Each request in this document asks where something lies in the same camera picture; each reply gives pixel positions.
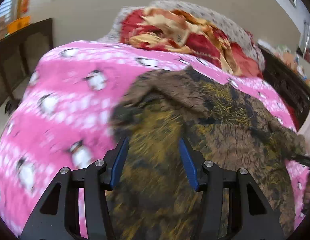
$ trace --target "wooden bed frame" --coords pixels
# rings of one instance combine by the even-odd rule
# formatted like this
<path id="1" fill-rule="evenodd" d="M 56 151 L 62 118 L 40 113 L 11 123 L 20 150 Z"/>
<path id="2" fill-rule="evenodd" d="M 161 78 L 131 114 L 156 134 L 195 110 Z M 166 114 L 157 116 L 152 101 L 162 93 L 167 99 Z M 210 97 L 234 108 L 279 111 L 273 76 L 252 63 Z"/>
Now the wooden bed frame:
<path id="1" fill-rule="evenodd" d="M 290 70 L 281 60 L 260 47 L 265 57 L 264 80 L 295 110 L 301 128 L 310 111 L 310 87 Z"/>

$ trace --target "bed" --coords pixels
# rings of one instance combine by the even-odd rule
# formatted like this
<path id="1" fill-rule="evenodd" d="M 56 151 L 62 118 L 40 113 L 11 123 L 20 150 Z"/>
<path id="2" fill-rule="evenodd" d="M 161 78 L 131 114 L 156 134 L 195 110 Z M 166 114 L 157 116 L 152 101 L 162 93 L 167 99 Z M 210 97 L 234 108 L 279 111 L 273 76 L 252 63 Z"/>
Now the bed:
<path id="1" fill-rule="evenodd" d="M 179 8 L 214 22 L 260 70 L 265 69 L 265 59 L 251 36 L 225 16 L 180 1 L 155 1 L 149 6 Z M 216 82 L 231 82 L 236 89 L 258 98 L 279 122 L 296 131 L 281 97 L 265 80 L 231 76 L 194 56 L 118 43 L 121 22 L 138 8 L 122 9 L 110 33 L 98 41 L 75 41 L 51 50 L 40 60 L 0 140 L 0 216 L 15 235 L 22 232 L 35 204 L 62 167 L 86 167 L 114 148 L 109 116 L 136 77 L 149 70 L 178 71 L 191 64 Z M 303 219 L 302 192 L 309 171 L 295 162 L 288 162 L 287 170 L 295 196 L 296 227 Z M 86 236 L 83 192 L 79 216 L 82 235 Z"/>

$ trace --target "window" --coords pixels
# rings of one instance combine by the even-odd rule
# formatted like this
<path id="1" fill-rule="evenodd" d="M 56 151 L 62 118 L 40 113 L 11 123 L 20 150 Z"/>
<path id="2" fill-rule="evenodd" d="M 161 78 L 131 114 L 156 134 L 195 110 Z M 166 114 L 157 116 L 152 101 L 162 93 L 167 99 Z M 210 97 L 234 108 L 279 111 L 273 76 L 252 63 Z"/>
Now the window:
<path id="1" fill-rule="evenodd" d="M 13 0 L 4 0 L 0 5 L 0 17 L 5 16 L 5 21 L 11 20 L 11 9 Z"/>

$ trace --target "dark clothing item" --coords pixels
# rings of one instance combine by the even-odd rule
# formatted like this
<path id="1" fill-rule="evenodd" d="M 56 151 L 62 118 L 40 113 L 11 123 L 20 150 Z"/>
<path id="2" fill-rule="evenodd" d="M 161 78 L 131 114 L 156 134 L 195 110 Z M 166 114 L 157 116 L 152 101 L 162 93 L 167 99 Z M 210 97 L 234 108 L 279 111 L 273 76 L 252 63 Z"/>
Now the dark clothing item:
<path id="1" fill-rule="evenodd" d="M 154 70 L 132 85 L 112 125 L 117 137 L 124 130 L 132 133 L 121 181 L 107 195 L 119 239 L 190 238 L 202 194 L 194 192 L 183 169 L 182 133 L 206 160 L 233 171 L 247 168 L 281 212 L 285 234 L 293 231 L 294 197 L 284 159 L 303 154 L 304 139 L 281 126 L 256 98 L 191 67 Z M 227 216 L 224 210 L 221 235 Z"/>

